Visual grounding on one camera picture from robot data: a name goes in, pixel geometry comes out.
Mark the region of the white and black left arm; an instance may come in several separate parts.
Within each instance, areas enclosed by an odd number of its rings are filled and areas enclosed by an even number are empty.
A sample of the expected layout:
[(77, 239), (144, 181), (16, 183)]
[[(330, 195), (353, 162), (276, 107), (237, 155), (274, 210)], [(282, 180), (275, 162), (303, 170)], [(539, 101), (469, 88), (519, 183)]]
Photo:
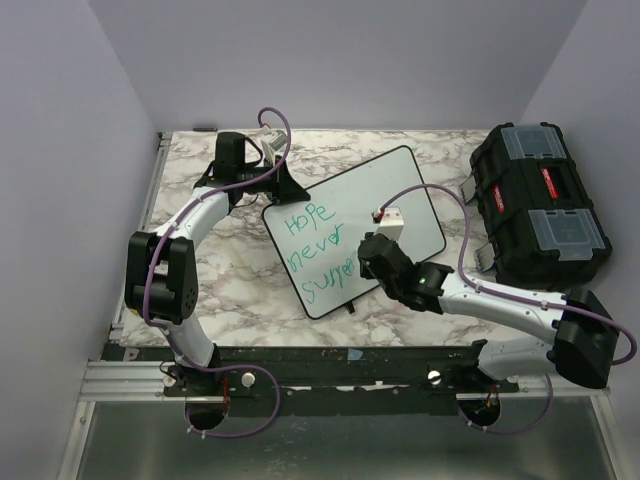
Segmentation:
[(189, 369), (188, 384), (201, 395), (220, 387), (222, 372), (214, 364), (216, 346), (195, 315), (196, 250), (244, 195), (263, 194), (275, 205), (309, 200), (286, 165), (290, 147), (290, 134), (268, 127), (258, 140), (238, 132), (219, 134), (214, 159), (187, 203), (154, 231), (130, 237), (125, 304), (161, 331), (177, 363)]

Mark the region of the white whiteboard black frame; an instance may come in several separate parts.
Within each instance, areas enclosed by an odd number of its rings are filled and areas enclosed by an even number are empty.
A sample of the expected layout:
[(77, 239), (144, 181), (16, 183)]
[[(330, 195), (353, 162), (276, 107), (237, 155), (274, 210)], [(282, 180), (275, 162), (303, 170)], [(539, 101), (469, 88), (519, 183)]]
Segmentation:
[(378, 286), (360, 277), (359, 243), (376, 230), (372, 213), (378, 207), (423, 182), (413, 151), (402, 145), (309, 187), (308, 201), (263, 210), (309, 318), (319, 319)]

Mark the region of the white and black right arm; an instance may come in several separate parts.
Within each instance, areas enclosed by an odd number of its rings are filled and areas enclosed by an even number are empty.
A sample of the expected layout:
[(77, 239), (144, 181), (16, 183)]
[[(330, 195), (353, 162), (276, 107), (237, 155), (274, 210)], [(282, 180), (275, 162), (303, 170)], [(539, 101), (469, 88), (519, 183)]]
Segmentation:
[(522, 332), (520, 339), (481, 343), (460, 379), (480, 392), (513, 375), (557, 373), (580, 387), (606, 387), (619, 333), (595, 294), (584, 288), (535, 292), (492, 282), (464, 281), (453, 268), (414, 263), (398, 243), (366, 234), (357, 250), (360, 274), (414, 311), (475, 317)]

